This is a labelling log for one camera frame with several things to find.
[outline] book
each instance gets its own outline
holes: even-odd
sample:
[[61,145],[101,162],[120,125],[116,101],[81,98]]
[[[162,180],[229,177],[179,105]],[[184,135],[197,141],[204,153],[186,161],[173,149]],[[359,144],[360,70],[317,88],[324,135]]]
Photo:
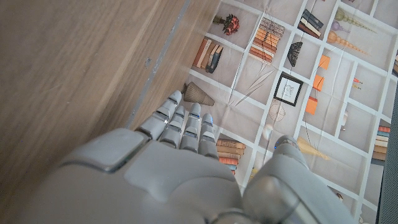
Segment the book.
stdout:
[[376,140],[380,140],[380,141],[388,141],[388,137],[385,136],[376,136]]
[[265,57],[265,56],[263,56],[263,55],[261,55],[261,54],[255,52],[255,51],[253,51],[253,50],[251,50],[251,49],[250,49],[249,53],[250,53],[252,56],[254,56],[255,58],[259,59],[260,61],[266,60],[266,61],[269,62],[269,63],[272,62],[271,59],[269,59],[269,58],[267,58],[267,57]]
[[264,35],[270,35],[270,37],[271,37],[272,39],[276,40],[276,41],[279,41],[279,40],[280,40],[279,37],[275,36],[274,34],[271,34],[270,32],[267,32],[267,31],[265,31],[265,30],[263,30],[263,29],[258,28],[257,31],[260,32],[260,33],[262,33],[262,34],[264,34]]
[[228,153],[228,152],[217,152],[219,157],[224,157],[224,158],[231,158],[231,159],[240,159],[241,155],[239,154],[233,154],[233,153]]
[[267,46],[265,46],[264,44],[261,44],[261,43],[259,43],[259,42],[256,42],[256,41],[253,41],[253,45],[255,45],[255,46],[258,46],[258,47],[260,47],[260,48],[262,48],[262,49],[266,49],[267,51],[269,51],[270,53],[272,53],[272,54],[276,54],[276,51],[275,50],[272,50],[272,49],[270,49],[269,47],[267,47]]
[[267,32],[266,34],[263,34],[262,32],[260,32],[260,29],[258,29],[256,34],[257,34],[259,37],[261,37],[261,39],[262,39],[263,41],[268,40],[268,41],[271,41],[272,43],[274,43],[275,45],[278,44],[278,40],[272,38],[273,35],[270,34],[270,33],[268,33],[268,32]]
[[218,161],[223,164],[231,164],[231,165],[237,165],[238,160],[237,159],[231,159],[231,158],[225,158],[225,157],[220,157],[218,158]]
[[253,51],[253,52],[257,52],[257,54],[260,54],[260,55],[262,55],[262,56],[268,58],[269,60],[272,60],[271,55],[266,54],[266,53],[264,52],[264,50],[262,50],[262,49],[259,50],[259,49],[256,49],[256,48],[254,48],[254,47],[251,47],[250,50]]
[[381,153],[387,153],[387,148],[386,147],[382,147],[382,146],[374,146],[373,149],[374,152],[381,152]]
[[265,46],[265,47],[267,47],[267,48],[269,48],[271,50],[274,50],[276,52],[276,47],[274,47],[271,44],[268,44],[268,43],[262,41],[261,39],[254,38],[253,42],[256,42],[256,43],[260,44],[261,46]]
[[297,28],[301,31],[303,31],[304,33],[310,34],[311,36],[315,37],[315,38],[319,38],[318,35],[316,35],[314,32],[312,32],[308,27],[306,27],[302,22],[300,22],[297,26]]
[[214,46],[213,50],[212,50],[211,53],[210,53],[209,60],[208,60],[207,65],[206,65],[206,67],[205,67],[206,72],[209,72],[209,68],[210,68],[211,62],[213,61],[214,53],[216,52],[216,50],[218,49],[218,47],[219,47],[219,45],[216,44],[216,45]]
[[381,152],[373,152],[372,158],[385,161],[386,160],[386,154],[385,153],[381,153]]
[[205,48],[203,49],[203,52],[201,53],[200,58],[199,58],[199,61],[198,61],[198,64],[197,64],[197,67],[198,67],[198,68],[201,67],[201,63],[202,63],[203,59],[205,58],[205,55],[206,55],[206,53],[207,53],[207,50],[208,50],[209,47],[210,47],[210,44],[211,44],[211,40],[207,40],[206,45],[205,45]]
[[200,48],[198,50],[197,56],[195,57],[192,65],[194,65],[194,66],[198,65],[201,53],[203,52],[203,49],[205,48],[206,43],[207,43],[207,40],[203,39],[203,41],[201,42]]
[[225,164],[225,165],[227,165],[230,170],[233,170],[233,171],[236,170],[236,165],[231,165],[231,164]]
[[206,68],[207,63],[209,62],[209,57],[210,57],[211,51],[214,49],[215,46],[216,46],[215,43],[210,44],[209,49],[207,50],[207,52],[205,54],[205,58],[203,58],[203,61],[200,65],[201,68],[203,68],[203,69]]
[[217,146],[228,146],[228,147],[235,147],[237,149],[245,149],[246,145],[234,140],[228,139],[219,139],[216,143]]
[[266,48],[259,47],[259,46],[255,45],[255,44],[253,44],[251,47],[254,47],[255,49],[260,50],[261,52],[264,52],[264,53],[266,53],[267,55],[270,55],[271,58],[275,57],[275,54],[272,53],[272,52],[270,52],[270,51],[268,51]]
[[276,45],[277,44],[275,44],[275,43],[273,43],[273,42],[271,42],[271,41],[269,41],[269,40],[264,40],[264,38],[263,37],[261,37],[260,35],[258,35],[258,34],[256,34],[256,38],[257,39],[260,39],[260,41],[263,41],[263,42],[265,42],[265,43],[267,43],[267,44],[269,44],[269,45],[271,45],[271,46],[273,46],[273,47],[276,47]]
[[379,131],[390,133],[391,128],[379,126]]
[[388,142],[376,140],[376,141],[374,142],[374,145],[375,145],[375,146],[387,147],[387,143],[388,143]]
[[213,73],[214,70],[216,70],[218,61],[220,60],[221,53],[223,51],[223,47],[219,46],[216,50],[216,52],[213,55],[213,59],[211,60],[211,64],[209,67],[206,67],[206,70],[208,70],[209,73]]
[[228,147],[228,146],[217,146],[217,151],[218,152],[228,152],[228,153],[233,153],[233,154],[239,154],[243,155],[244,149],[237,149],[234,147]]
[[323,23],[319,21],[319,19],[317,19],[308,10],[304,10],[302,17],[306,19],[309,23],[311,23],[311,25],[314,26],[317,31],[320,31],[320,29],[323,27]]
[[385,137],[390,137],[390,133],[384,132],[384,131],[377,131],[377,135],[379,136],[385,136]]
[[306,27],[308,27],[312,32],[314,32],[317,36],[321,36],[321,33],[314,28],[306,19],[301,18],[300,22],[302,22]]

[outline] white shelf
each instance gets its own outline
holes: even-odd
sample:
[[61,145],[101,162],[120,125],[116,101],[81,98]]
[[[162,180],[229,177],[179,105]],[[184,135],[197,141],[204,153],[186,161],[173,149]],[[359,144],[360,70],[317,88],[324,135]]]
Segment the white shelf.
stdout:
[[392,79],[389,80],[386,100],[384,102],[382,113],[383,115],[387,116],[390,119],[392,118],[392,108],[394,107],[396,90],[397,90],[397,82]]
[[301,127],[299,136],[330,158],[330,160],[325,160],[318,156],[304,154],[312,172],[359,194],[366,161],[363,156],[309,129],[306,130],[305,127]]
[[377,211],[369,208],[365,204],[362,205],[361,217],[364,223],[375,223],[376,222]]
[[349,97],[364,104],[365,106],[368,106],[374,110],[378,110],[384,84],[386,82],[386,75],[386,72],[383,74],[378,74],[370,71],[362,65],[358,65],[355,78],[363,83],[355,83],[351,80],[351,83],[354,83],[361,89],[352,87]]
[[354,1],[351,2],[350,0],[341,0],[341,2],[363,12],[366,13],[368,15],[370,15],[372,8],[373,8],[373,4],[374,4],[374,0],[362,0],[362,1]]
[[330,187],[330,189],[333,193],[335,193],[335,194],[339,193],[343,197],[343,204],[346,206],[346,208],[351,212],[351,214],[353,216],[355,213],[357,201],[355,199],[353,199],[352,197],[344,194],[343,192],[341,192],[337,189],[334,189],[333,187]]
[[338,138],[364,152],[369,152],[373,127],[376,122],[375,116],[351,103],[347,105],[346,111],[348,112],[346,130],[340,131]]
[[314,44],[311,39],[313,39],[313,37],[307,37],[306,35],[299,36],[296,34],[293,38],[292,43],[303,42],[300,53],[298,54],[296,64],[293,67],[287,58],[284,63],[285,68],[295,73],[298,73],[299,75],[307,79],[310,79],[312,76],[312,68],[316,62],[317,55],[320,49],[320,46]]
[[381,180],[383,177],[384,166],[371,164],[369,168],[368,180],[366,182],[364,199],[373,205],[379,203]]

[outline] orange book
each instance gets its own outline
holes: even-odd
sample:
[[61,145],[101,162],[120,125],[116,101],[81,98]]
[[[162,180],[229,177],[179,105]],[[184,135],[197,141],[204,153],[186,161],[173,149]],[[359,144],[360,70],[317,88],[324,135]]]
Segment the orange book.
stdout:
[[307,106],[305,107],[305,112],[314,115],[315,110],[317,109],[317,104],[318,100],[310,96],[307,102]]
[[238,164],[238,160],[237,159],[220,157],[220,158],[218,158],[218,160],[222,164],[231,164],[231,165],[237,165]]
[[206,43],[207,43],[207,40],[206,40],[206,39],[203,39],[203,41],[201,42],[199,51],[198,51],[198,53],[197,53],[197,56],[195,57],[195,59],[194,59],[194,61],[193,61],[193,65],[194,65],[194,66],[196,66],[196,65],[198,64],[199,59],[200,59],[200,56],[201,56],[201,53],[203,52],[203,49],[205,49]]
[[258,43],[258,42],[256,42],[256,41],[253,41],[253,45],[259,46],[259,47],[261,47],[261,48],[263,48],[263,49],[268,50],[269,52],[271,52],[271,53],[273,53],[273,54],[276,54],[276,51],[275,51],[275,50],[270,49],[269,47],[267,47],[267,46],[264,45],[264,44],[260,44],[260,43]]
[[262,33],[262,34],[268,34],[268,35],[270,35],[271,38],[274,39],[274,40],[276,40],[276,41],[279,41],[279,39],[280,39],[279,37],[275,36],[274,34],[271,34],[271,33],[267,32],[267,31],[265,31],[265,30],[263,30],[263,29],[261,29],[261,28],[259,28],[257,31],[260,32],[260,33]]
[[265,46],[265,47],[268,47],[269,49],[272,49],[272,50],[274,50],[274,51],[276,52],[276,47],[273,47],[271,44],[265,43],[265,42],[262,41],[261,39],[254,38],[254,42],[255,42],[255,43],[258,43],[258,44],[261,44],[261,45],[263,45],[263,46]]
[[328,70],[329,62],[330,62],[330,57],[322,55],[321,60],[319,61],[319,67]]
[[250,50],[252,50],[252,51],[254,51],[254,52],[257,52],[257,54],[261,54],[261,55],[264,56],[264,57],[267,57],[269,60],[272,60],[271,55],[269,55],[269,54],[267,54],[267,53],[265,53],[265,52],[262,52],[262,51],[259,50],[259,49],[255,49],[254,47],[251,47]]
[[390,133],[391,128],[379,126],[379,131]]
[[255,52],[255,51],[253,51],[253,50],[250,50],[249,53],[252,54],[252,55],[254,55],[254,56],[256,56],[256,57],[258,57],[258,58],[260,58],[260,59],[266,60],[266,61],[269,62],[269,63],[272,62],[269,58],[267,58],[267,57],[265,57],[265,56],[263,56],[263,55],[261,55],[261,54]]
[[267,44],[269,44],[269,45],[271,45],[271,46],[273,46],[273,47],[275,47],[276,48],[276,44],[275,43],[273,43],[273,42],[271,42],[270,40],[264,40],[264,38],[263,37],[261,37],[260,35],[258,35],[258,34],[256,34],[256,38],[258,38],[259,40],[261,40],[261,41],[263,41],[263,42],[265,42],[265,43],[267,43]]
[[318,90],[318,91],[322,91],[322,86],[323,86],[323,81],[325,80],[325,78],[319,76],[319,75],[315,75],[315,79],[313,81],[313,86],[312,88]]

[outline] bookshelf wallpaper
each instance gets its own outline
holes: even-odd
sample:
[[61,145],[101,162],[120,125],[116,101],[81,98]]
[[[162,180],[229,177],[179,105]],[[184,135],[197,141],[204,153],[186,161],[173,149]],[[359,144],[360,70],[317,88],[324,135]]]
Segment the bookshelf wallpaper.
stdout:
[[[213,73],[193,65],[186,84],[214,99],[202,113],[213,115],[216,135],[246,145],[235,175],[242,192],[288,134],[330,158],[305,154],[355,218],[374,222],[382,166],[372,160],[397,88],[396,11],[395,0],[221,2],[216,15],[233,14],[239,29],[226,35],[210,26],[205,39],[223,47],[218,65]],[[274,99],[278,91],[295,103]]]

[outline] gray robotic arm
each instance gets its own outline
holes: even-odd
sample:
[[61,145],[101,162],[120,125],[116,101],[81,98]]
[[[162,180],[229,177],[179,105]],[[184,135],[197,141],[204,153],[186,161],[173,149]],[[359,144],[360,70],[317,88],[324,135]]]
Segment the gray robotic arm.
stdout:
[[116,129],[74,150],[19,222],[354,223],[288,136],[242,197],[218,162],[211,115],[200,122],[194,104],[183,130],[180,100],[176,91],[136,131]]

